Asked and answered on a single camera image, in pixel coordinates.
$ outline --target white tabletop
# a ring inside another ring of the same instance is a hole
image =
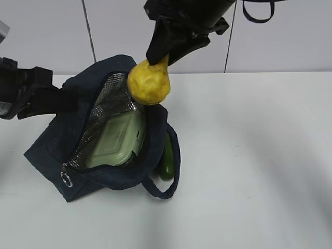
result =
[[[171,75],[182,169],[169,201],[137,186],[68,204],[23,157],[53,116],[0,120],[0,248],[332,248],[331,79]]]

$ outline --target yellow pear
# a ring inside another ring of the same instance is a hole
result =
[[[128,75],[128,89],[134,100],[143,105],[156,105],[171,91],[168,77],[169,55],[151,66],[147,60],[134,67]]]

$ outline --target cucumber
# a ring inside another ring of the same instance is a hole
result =
[[[173,156],[173,147],[170,136],[167,134],[164,152],[157,167],[158,175],[164,181],[174,178],[175,162]]]

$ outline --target bag handle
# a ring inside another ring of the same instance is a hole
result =
[[[171,198],[177,188],[178,181],[180,178],[180,164],[181,164],[181,156],[180,156],[180,146],[178,144],[177,135],[174,131],[174,129],[168,124],[167,125],[167,133],[170,136],[172,148],[173,148],[173,156],[174,156],[174,162],[175,162],[175,174],[174,174],[174,181],[172,185],[167,189],[165,192],[161,192],[154,181],[147,176],[143,181],[142,184],[144,188],[154,197],[158,197],[160,199],[166,200]]]
[[[252,17],[248,11],[246,10],[245,6],[244,6],[244,2],[255,2],[255,3],[270,3],[270,7],[271,7],[271,15],[269,18],[267,19],[256,19],[254,17]],[[243,8],[243,13],[244,16],[251,22],[254,23],[266,23],[268,21],[270,21],[274,15],[274,10],[275,10],[275,2],[281,2],[281,1],[285,1],[285,0],[243,0],[242,1],[242,8]]]

